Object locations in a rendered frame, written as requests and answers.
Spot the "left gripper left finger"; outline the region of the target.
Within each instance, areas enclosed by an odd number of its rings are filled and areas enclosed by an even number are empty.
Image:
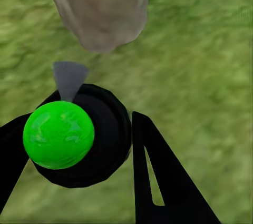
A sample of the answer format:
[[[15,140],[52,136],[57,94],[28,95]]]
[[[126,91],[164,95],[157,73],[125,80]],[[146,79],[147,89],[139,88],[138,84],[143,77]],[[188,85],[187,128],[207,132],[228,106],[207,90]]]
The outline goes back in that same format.
[[[29,160],[23,131],[30,115],[17,117],[0,128],[0,213]]]

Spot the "pesticide atomizer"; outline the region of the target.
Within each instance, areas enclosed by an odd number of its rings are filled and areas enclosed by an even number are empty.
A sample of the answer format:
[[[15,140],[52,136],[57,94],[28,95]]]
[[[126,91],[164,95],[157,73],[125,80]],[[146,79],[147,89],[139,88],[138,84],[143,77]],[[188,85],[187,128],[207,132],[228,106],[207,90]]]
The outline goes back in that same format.
[[[123,103],[108,90],[84,83],[89,68],[51,64],[58,91],[37,106],[23,131],[37,171],[68,189],[108,179],[128,157],[132,126]]]

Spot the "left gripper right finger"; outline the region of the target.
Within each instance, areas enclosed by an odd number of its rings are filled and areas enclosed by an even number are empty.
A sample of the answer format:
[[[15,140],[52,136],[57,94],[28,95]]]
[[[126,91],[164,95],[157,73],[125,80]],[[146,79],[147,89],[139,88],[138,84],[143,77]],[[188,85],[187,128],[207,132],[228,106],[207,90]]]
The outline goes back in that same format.
[[[131,121],[136,224],[221,224],[152,120],[133,111]],[[152,201],[144,147],[165,206]]]

